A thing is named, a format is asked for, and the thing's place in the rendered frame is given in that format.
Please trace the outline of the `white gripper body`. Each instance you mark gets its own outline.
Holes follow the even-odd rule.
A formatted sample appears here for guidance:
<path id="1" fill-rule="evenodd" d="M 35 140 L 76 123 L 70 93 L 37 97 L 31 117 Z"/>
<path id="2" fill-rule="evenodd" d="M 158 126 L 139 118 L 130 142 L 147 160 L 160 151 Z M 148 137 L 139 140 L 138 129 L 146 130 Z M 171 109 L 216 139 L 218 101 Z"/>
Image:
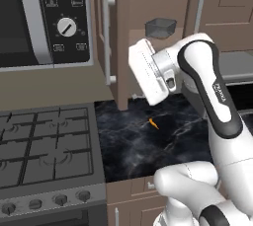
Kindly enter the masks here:
<path id="1" fill-rule="evenodd" d="M 172 62 L 167 49 L 156 52 L 143 38 L 128 49 L 128 65 L 151 106 L 169 96 L 167 80 L 172 75 Z"/>

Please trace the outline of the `brown open cabinet door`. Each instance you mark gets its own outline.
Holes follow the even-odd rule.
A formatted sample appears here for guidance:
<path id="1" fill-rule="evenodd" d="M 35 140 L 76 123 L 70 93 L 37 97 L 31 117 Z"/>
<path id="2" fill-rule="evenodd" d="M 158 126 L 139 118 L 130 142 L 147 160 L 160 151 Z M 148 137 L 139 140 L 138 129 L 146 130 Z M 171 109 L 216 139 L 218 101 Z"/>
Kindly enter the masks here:
<path id="1" fill-rule="evenodd" d="M 96 37 L 98 60 L 105 75 L 105 53 L 103 35 L 103 0 L 95 0 Z M 127 109 L 128 98 L 128 46 L 129 46 L 129 0 L 116 0 L 110 7 L 110 48 L 111 74 L 117 82 L 111 84 L 112 92 L 118 109 Z"/>

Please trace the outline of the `dark grey tupperware container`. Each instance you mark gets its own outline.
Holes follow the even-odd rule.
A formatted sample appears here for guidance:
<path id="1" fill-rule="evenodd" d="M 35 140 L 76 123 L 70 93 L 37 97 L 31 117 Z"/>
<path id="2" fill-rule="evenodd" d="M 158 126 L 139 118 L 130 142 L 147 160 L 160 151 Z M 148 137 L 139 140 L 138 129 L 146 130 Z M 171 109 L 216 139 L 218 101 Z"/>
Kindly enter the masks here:
<path id="1" fill-rule="evenodd" d="M 177 21 L 167 18 L 155 18 L 145 23 L 145 35 L 148 38 L 169 38 L 175 33 Z"/>

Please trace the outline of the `small orange object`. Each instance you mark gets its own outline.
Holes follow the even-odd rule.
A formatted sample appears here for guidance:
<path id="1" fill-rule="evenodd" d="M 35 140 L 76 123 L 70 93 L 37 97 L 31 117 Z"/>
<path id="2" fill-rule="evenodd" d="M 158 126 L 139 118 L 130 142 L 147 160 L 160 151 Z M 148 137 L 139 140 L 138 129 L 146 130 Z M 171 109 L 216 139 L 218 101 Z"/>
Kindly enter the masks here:
<path id="1" fill-rule="evenodd" d="M 157 124 L 153 121 L 152 118 L 150 118 L 148 121 L 149 121 L 149 123 L 150 123 L 152 126 L 154 126 L 156 129 L 159 129 L 159 127 L 158 127 Z"/>

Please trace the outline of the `black microwave oven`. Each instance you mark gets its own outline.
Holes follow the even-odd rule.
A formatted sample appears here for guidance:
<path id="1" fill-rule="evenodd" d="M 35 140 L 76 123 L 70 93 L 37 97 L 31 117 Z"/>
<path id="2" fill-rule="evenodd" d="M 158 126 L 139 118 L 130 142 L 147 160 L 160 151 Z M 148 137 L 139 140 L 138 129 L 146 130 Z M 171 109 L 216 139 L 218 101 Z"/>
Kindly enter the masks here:
<path id="1" fill-rule="evenodd" d="M 0 72 L 94 63 L 90 0 L 40 0 L 51 64 L 34 54 L 22 0 L 0 0 Z"/>

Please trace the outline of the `brown drawer front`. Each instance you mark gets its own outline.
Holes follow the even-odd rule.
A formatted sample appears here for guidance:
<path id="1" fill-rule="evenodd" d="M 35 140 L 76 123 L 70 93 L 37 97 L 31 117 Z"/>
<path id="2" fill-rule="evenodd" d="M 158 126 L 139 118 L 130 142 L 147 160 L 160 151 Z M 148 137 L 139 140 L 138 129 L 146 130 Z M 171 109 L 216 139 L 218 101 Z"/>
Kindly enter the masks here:
<path id="1" fill-rule="evenodd" d="M 152 196 L 157 194 L 155 188 L 148 189 L 147 182 L 153 184 L 153 177 L 141 177 L 107 184 L 108 202 L 121 202 L 136 199 L 139 197 Z"/>

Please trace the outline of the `grey gas stove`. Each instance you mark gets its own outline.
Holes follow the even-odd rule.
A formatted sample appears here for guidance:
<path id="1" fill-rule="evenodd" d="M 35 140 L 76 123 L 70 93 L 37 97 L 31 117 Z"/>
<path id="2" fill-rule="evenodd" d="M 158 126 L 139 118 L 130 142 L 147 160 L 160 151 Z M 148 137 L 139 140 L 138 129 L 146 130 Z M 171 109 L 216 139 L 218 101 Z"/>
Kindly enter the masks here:
<path id="1" fill-rule="evenodd" d="M 77 198 L 88 190 L 90 198 Z M 54 197 L 65 194 L 63 206 Z M 40 199 L 40 209 L 29 209 Z M 10 215 L 2 205 L 14 203 Z M 107 226 L 92 103 L 0 112 L 0 226 Z"/>

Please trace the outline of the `dark stove knob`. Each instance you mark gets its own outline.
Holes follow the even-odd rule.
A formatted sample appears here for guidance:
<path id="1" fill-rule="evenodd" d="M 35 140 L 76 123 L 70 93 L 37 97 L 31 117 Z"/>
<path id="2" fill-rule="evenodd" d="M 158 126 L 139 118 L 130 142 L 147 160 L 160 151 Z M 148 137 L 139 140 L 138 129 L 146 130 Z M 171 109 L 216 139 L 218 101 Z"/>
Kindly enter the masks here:
<path id="1" fill-rule="evenodd" d="M 16 205 L 14 203 L 5 203 L 2 205 L 2 212 L 4 214 L 10 215 L 16 209 Z"/>
<path id="2" fill-rule="evenodd" d="M 40 199 L 33 199 L 29 203 L 29 209 L 40 209 L 42 207 L 42 201 Z"/>
<path id="3" fill-rule="evenodd" d="M 65 194 L 58 194 L 54 197 L 54 203 L 63 206 L 67 202 L 67 196 Z"/>
<path id="4" fill-rule="evenodd" d="M 77 193 L 77 198 L 83 202 L 86 202 L 91 196 L 88 190 L 81 190 Z"/>

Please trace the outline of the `brown base cupboard door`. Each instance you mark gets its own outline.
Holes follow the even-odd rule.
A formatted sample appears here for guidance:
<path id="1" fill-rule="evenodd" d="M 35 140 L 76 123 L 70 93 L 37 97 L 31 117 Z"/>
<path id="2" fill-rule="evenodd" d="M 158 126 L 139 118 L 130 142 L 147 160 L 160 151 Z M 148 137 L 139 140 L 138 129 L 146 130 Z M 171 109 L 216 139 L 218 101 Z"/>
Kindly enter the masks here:
<path id="1" fill-rule="evenodd" d="M 120 214 L 120 226 L 153 226 L 155 218 L 163 211 L 165 199 L 160 196 L 108 206 L 108 226 L 115 225 L 115 208 Z"/>

